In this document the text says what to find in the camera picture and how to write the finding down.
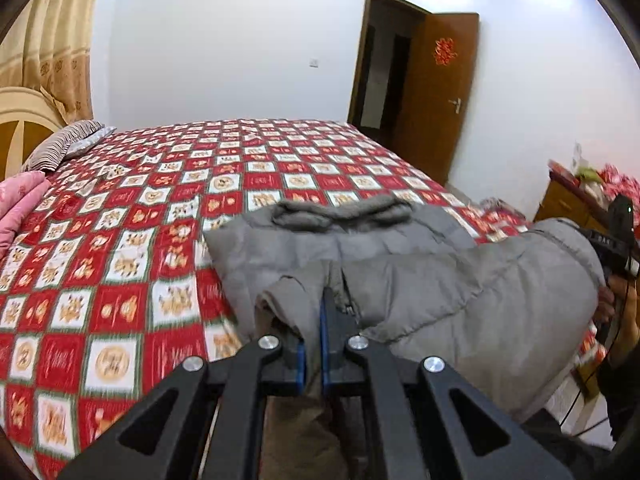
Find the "person right hand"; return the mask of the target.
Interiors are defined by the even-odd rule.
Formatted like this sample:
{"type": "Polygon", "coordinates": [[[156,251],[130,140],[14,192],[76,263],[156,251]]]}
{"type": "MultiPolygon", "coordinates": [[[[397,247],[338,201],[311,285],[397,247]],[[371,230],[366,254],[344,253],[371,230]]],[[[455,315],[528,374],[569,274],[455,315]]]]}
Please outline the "person right hand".
{"type": "Polygon", "coordinates": [[[634,283],[611,275],[608,286],[599,288],[594,319],[616,324],[608,362],[612,366],[622,365],[639,343],[639,307],[634,283]]]}

